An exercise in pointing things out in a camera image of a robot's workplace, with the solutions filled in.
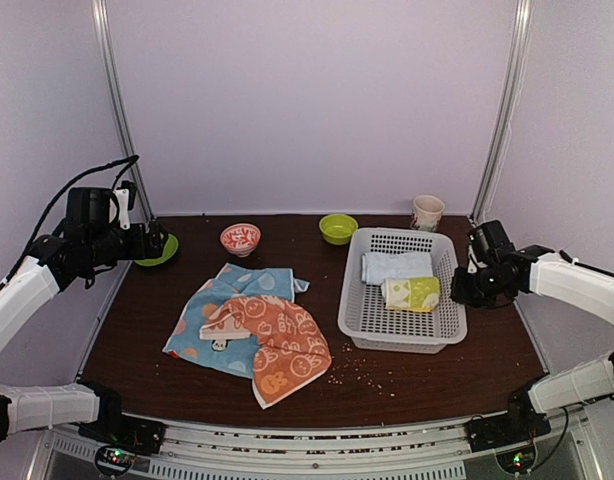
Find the blue mickey dotted towel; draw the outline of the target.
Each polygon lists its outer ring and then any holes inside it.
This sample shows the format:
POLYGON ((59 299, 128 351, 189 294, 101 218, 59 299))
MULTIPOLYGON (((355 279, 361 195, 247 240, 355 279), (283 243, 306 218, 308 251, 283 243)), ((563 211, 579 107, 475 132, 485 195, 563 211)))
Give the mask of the blue mickey dotted towel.
POLYGON ((271 295, 293 301, 309 286, 308 281, 297 279, 290 268, 250 270, 227 263, 187 301, 163 352, 175 359, 251 379, 258 350, 255 338, 207 340, 200 336, 201 327, 214 311, 236 295, 271 295))

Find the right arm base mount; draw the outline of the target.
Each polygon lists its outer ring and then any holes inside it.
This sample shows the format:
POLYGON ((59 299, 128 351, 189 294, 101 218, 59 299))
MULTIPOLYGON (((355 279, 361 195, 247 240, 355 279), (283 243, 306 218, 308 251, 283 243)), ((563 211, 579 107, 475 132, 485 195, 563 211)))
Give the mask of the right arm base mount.
POLYGON ((551 432, 545 413, 537 413, 531 404, 528 391, 514 392, 507 410, 494 416, 474 416, 465 424, 472 452, 531 442, 536 437, 551 432))

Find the right aluminium frame post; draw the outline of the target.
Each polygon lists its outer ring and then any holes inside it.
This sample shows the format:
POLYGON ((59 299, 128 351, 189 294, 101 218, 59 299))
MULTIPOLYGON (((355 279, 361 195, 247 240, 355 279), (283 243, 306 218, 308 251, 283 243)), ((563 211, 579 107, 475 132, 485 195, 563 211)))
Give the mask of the right aluminium frame post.
POLYGON ((513 114, 522 90, 532 13, 532 1, 520 0, 516 2, 503 89, 485 168, 471 213, 473 224, 480 224, 487 219, 502 175, 506 152, 511 139, 513 114))

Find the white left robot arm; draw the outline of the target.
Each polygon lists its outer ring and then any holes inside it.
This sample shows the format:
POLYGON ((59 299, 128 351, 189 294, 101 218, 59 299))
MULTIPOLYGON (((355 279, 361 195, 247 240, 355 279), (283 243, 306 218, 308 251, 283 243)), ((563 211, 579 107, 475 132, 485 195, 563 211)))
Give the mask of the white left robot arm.
MULTIPOLYGON (((20 262, 0 283, 0 354, 46 303, 75 280, 92 287, 98 275, 124 261, 156 259, 166 233, 156 220, 133 223, 137 187, 124 180, 112 188, 75 187, 53 233, 32 240, 20 262)), ((89 424, 110 444, 131 433, 120 395, 96 383, 54 387, 0 384, 0 443, 18 432, 62 424, 89 424)))

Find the front aluminium rail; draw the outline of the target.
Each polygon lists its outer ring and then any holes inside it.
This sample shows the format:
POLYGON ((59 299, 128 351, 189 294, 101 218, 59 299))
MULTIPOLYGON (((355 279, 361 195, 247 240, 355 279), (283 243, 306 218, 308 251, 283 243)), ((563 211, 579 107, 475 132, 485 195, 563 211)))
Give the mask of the front aluminium rail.
POLYGON ((337 429, 269 429, 166 422, 160 452, 136 455, 128 473, 102 475, 101 443, 75 426, 38 441, 26 479, 602 479, 585 411, 549 417, 551 432, 498 449, 472 452, 466 418, 337 429), (506 474, 495 451, 534 445, 530 472, 506 474))

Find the green plastic bowl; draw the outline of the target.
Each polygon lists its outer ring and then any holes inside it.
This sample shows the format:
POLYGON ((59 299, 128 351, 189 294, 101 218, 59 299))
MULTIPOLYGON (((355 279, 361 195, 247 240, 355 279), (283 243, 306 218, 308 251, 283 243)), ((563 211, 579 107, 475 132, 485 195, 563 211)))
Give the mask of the green plastic bowl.
POLYGON ((319 221, 322 238, 330 245, 347 245, 357 229, 358 222, 349 215, 330 214, 319 221))

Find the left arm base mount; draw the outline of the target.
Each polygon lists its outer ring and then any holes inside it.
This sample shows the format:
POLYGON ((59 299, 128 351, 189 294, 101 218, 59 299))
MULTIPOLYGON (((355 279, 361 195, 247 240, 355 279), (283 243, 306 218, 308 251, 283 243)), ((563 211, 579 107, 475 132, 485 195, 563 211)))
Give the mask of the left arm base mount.
POLYGON ((139 455, 151 456, 160 452, 166 430, 162 422, 125 414, 121 395, 102 384, 84 382, 79 386, 91 390, 99 400, 95 420, 77 424, 81 436, 139 455))

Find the red patterned ceramic bowl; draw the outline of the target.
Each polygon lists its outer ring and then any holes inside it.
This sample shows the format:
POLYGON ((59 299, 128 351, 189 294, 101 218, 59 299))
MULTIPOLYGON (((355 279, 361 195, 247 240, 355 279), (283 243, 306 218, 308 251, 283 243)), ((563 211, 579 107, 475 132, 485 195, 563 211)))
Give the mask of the red patterned ceramic bowl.
POLYGON ((245 258, 255 251, 261 240, 260 229, 249 223, 237 223, 225 228, 220 243, 227 252, 245 258))

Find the aluminium frame post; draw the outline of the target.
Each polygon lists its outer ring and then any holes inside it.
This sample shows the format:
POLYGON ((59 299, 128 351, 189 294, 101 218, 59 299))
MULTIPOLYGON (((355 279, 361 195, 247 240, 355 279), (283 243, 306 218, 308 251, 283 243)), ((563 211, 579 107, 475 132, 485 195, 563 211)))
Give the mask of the aluminium frame post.
MULTIPOLYGON (((126 157, 129 157, 135 154, 135 148, 131 137, 126 109, 122 97, 120 79, 116 66, 111 28, 109 24, 108 5, 104 0, 93 0, 91 2, 91 6, 94 28, 101 52, 117 135, 123 153, 126 157)), ((137 200, 143 217, 145 219, 153 219, 154 213, 138 163, 135 163, 129 168, 129 175, 133 182, 137 185, 137 200)))
POLYGON ((513 114, 522 90, 532 13, 532 1, 520 0, 516 2, 503 89, 485 168, 471 213, 473 224, 480 224, 487 219, 502 175, 506 152, 511 139, 513 114))

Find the right circuit board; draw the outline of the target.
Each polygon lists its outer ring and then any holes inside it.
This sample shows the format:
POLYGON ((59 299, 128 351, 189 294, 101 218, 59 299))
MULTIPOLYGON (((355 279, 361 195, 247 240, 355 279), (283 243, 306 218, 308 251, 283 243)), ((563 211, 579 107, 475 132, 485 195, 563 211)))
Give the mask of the right circuit board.
POLYGON ((506 474, 520 476, 531 471, 537 461, 537 449, 534 445, 508 448, 495 451, 498 467, 506 474))

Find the circuit board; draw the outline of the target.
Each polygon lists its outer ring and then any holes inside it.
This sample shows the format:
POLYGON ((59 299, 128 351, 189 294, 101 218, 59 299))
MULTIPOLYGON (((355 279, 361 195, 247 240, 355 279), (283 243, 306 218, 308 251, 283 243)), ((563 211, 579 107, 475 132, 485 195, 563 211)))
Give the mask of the circuit board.
POLYGON ((506 474, 520 476, 531 471, 537 461, 537 449, 534 445, 508 448, 495 451, 498 467, 506 474))
POLYGON ((111 445, 99 447, 94 454, 94 466, 107 477, 119 477, 129 472, 136 455, 111 445))

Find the white perforated plastic basket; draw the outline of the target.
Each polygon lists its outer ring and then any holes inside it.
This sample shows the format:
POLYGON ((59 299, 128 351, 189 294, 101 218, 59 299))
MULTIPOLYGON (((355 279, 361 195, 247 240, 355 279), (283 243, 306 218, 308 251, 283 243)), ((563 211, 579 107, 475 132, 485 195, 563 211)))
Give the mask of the white perforated plastic basket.
POLYGON ((361 349, 436 354, 467 336, 465 307, 451 298, 458 267, 452 240, 439 233, 395 228, 360 228, 351 238, 338 309, 338 327, 361 349), (366 253, 423 252, 440 283, 439 305, 430 313, 390 311, 378 286, 361 279, 366 253))

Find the light blue folded towel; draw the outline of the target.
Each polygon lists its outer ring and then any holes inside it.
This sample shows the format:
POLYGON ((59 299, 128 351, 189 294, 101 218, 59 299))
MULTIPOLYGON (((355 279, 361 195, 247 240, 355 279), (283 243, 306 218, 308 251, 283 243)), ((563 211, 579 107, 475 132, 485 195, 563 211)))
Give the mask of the light blue folded towel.
POLYGON ((361 281, 368 285, 381 285, 388 279, 424 278, 433 275, 429 253, 369 252, 361 258, 361 281))

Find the rolled green yellow towel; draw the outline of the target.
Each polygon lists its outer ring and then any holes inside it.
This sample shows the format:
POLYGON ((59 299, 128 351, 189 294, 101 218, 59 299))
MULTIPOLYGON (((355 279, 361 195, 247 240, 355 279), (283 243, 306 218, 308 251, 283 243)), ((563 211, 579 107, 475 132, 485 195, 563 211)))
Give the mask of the rolled green yellow towel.
POLYGON ((388 310, 430 313, 440 303, 441 286, 436 277, 387 279, 381 294, 388 310))

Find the orange bunny towel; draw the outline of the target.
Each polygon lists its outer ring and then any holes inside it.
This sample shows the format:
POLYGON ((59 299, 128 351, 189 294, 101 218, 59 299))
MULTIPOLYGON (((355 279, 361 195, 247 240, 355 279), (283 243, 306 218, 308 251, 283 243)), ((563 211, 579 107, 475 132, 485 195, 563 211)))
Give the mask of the orange bunny towel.
POLYGON ((254 396, 270 408, 324 375, 332 356, 317 322, 303 307, 277 296, 235 296, 200 328, 202 340, 253 337, 254 396))

